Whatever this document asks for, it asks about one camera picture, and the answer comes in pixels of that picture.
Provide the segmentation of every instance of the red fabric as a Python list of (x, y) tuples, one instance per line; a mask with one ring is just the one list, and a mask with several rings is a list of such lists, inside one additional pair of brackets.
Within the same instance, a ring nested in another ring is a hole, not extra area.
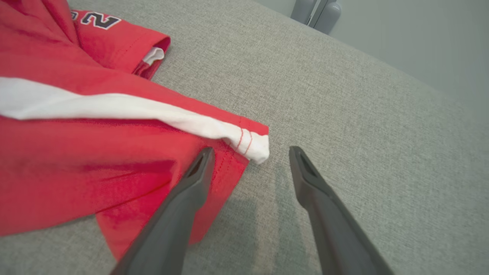
[[(108, 29), (93, 21), (81, 24), (87, 11), (75, 12), (59, 0), (0, 2), (0, 76), (81, 95), (135, 95), (268, 134), (258, 122), (144, 79), (160, 61), (141, 68), (141, 59), (155, 45), (166, 51), (168, 36), (126, 21)], [(191, 243), (203, 238), (248, 164), (223, 140), (156, 120), (18, 121), (0, 116), (0, 129), (0, 235), (96, 214), (117, 259), (201, 149), (212, 146), (216, 164)]]

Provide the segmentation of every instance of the gray wall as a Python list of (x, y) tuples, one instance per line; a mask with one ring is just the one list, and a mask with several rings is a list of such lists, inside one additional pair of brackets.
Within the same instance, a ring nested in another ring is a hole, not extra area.
[[(257, 0), (290, 16), (294, 0)], [(338, 0), (330, 35), (485, 111), (489, 1)]]

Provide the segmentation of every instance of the white fabric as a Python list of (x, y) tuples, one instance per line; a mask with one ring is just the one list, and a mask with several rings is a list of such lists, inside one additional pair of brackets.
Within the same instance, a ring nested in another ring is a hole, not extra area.
[(163, 49), (160, 49), (158, 47), (153, 47), (143, 58), (143, 61), (151, 66), (154, 61), (162, 60), (164, 57), (165, 57), (165, 52), (163, 51)]
[(180, 107), (121, 93), (79, 95), (30, 80), (0, 77), (0, 115), (19, 120), (157, 119), (200, 137), (225, 138), (238, 153), (258, 164), (269, 156), (268, 135), (261, 136)]

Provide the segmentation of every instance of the gray couch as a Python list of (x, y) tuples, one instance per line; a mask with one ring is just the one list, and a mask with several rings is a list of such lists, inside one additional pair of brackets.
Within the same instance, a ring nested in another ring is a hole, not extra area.
[[(320, 274), (301, 146), (397, 274), (489, 271), (488, 125), (416, 79), (248, 0), (73, 0), (172, 37), (153, 81), (270, 127), (183, 274)], [(94, 217), (0, 238), (0, 274), (108, 274)]]

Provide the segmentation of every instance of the red shirt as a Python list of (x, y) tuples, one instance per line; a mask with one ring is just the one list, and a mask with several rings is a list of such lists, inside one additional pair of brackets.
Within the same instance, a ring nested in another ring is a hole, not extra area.
[(165, 34), (60, 0), (0, 1), (0, 34), (0, 235), (96, 214), (119, 259), (212, 146), (194, 243), (268, 157), (268, 127), (149, 81)]

